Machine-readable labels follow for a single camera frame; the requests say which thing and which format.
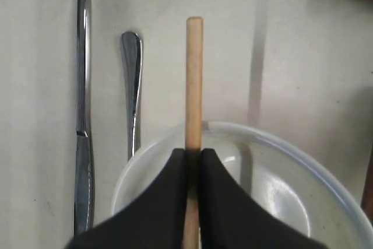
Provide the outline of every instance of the wooden dowel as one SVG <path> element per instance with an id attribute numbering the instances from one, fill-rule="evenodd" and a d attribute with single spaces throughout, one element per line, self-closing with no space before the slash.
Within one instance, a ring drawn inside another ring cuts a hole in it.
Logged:
<path id="1" fill-rule="evenodd" d="M 191 17 L 186 24 L 186 118 L 185 150 L 189 162 L 189 190 L 184 224 L 184 249 L 198 249 L 199 218 L 196 163 L 202 139 L 203 19 Z"/>

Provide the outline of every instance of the tabletop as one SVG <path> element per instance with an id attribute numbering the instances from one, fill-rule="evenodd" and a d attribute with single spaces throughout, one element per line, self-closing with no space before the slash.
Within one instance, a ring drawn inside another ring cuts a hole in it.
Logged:
<path id="1" fill-rule="evenodd" d="M 0 0 L 0 247 L 73 232 L 76 0 Z M 96 219 L 126 163 L 121 33 L 144 43 L 142 144 L 184 121 L 185 22 L 205 18 L 203 118 L 304 150 L 359 202 L 373 140 L 373 3 L 92 0 Z"/>

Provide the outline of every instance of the white bowl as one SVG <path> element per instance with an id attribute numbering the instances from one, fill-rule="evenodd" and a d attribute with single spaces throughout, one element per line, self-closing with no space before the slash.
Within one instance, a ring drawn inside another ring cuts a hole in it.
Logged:
<path id="1" fill-rule="evenodd" d="M 184 146 L 184 127 L 142 147 L 122 172 L 114 215 L 158 175 L 173 148 Z M 373 248 L 373 228 L 348 191 L 314 159 L 289 143 L 243 125 L 203 123 L 203 147 L 214 148 L 230 174 L 274 217 L 330 249 Z"/>

